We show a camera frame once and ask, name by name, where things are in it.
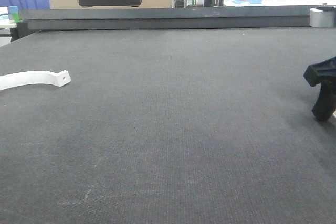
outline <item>tape roll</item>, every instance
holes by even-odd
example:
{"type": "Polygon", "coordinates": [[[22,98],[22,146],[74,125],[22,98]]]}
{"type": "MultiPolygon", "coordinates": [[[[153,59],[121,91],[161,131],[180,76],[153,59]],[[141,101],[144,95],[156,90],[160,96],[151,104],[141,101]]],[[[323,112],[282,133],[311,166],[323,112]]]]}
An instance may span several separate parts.
{"type": "Polygon", "coordinates": [[[312,27],[333,27],[335,26],[335,18],[335,11],[323,11],[311,8],[309,24],[312,27]]]}

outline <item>gray felt table surface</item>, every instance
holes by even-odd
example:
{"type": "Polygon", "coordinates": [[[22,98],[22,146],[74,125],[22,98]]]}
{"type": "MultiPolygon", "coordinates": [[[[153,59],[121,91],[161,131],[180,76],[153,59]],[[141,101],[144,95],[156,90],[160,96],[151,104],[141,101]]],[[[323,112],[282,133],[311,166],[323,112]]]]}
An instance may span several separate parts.
{"type": "Polygon", "coordinates": [[[0,223],[336,223],[336,119],[311,63],[336,29],[37,33],[1,75],[68,70],[0,92],[0,223]]]}

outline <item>blue tray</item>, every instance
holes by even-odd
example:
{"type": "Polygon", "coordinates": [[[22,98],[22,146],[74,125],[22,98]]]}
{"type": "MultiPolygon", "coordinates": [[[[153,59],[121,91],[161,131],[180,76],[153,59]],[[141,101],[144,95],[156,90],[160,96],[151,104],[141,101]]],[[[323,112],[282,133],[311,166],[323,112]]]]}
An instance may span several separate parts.
{"type": "Polygon", "coordinates": [[[251,4],[261,4],[263,0],[232,0],[236,4],[241,4],[243,2],[249,2],[251,4]]]}

